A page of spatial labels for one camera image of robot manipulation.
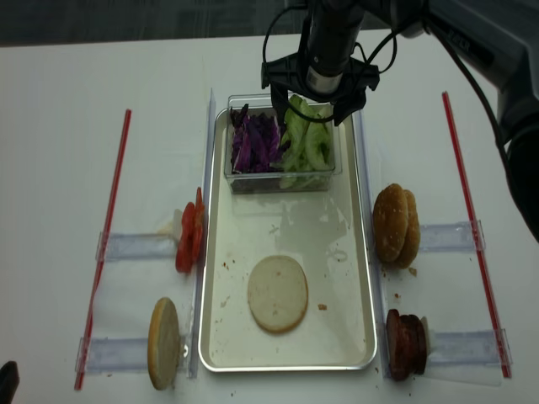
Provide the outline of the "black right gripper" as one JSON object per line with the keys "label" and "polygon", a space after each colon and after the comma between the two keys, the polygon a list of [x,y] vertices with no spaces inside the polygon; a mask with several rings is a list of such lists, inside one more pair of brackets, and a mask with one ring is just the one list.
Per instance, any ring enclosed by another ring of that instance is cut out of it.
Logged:
{"label": "black right gripper", "polygon": [[378,67],[352,57],[364,15],[356,1],[307,3],[297,52],[262,62],[262,87],[270,87],[278,125],[285,123],[288,92],[333,103],[334,125],[364,108],[363,92],[378,85]]}

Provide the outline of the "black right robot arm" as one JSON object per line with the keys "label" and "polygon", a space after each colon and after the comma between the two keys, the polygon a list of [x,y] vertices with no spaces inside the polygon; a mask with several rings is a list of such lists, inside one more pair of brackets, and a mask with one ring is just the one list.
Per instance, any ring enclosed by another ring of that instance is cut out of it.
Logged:
{"label": "black right robot arm", "polygon": [[486,108],[510,194],[532,233],[538,231],[538,7],[511,1],[307,1],[296,53],[263,61],[261,85],[278,115],[288,96],[330,103],[342,122],[364,107],[381,76],[352,54],[363,19],[372,14],[389,39],[428,33],[465,77],[480,72],[498,91]]}

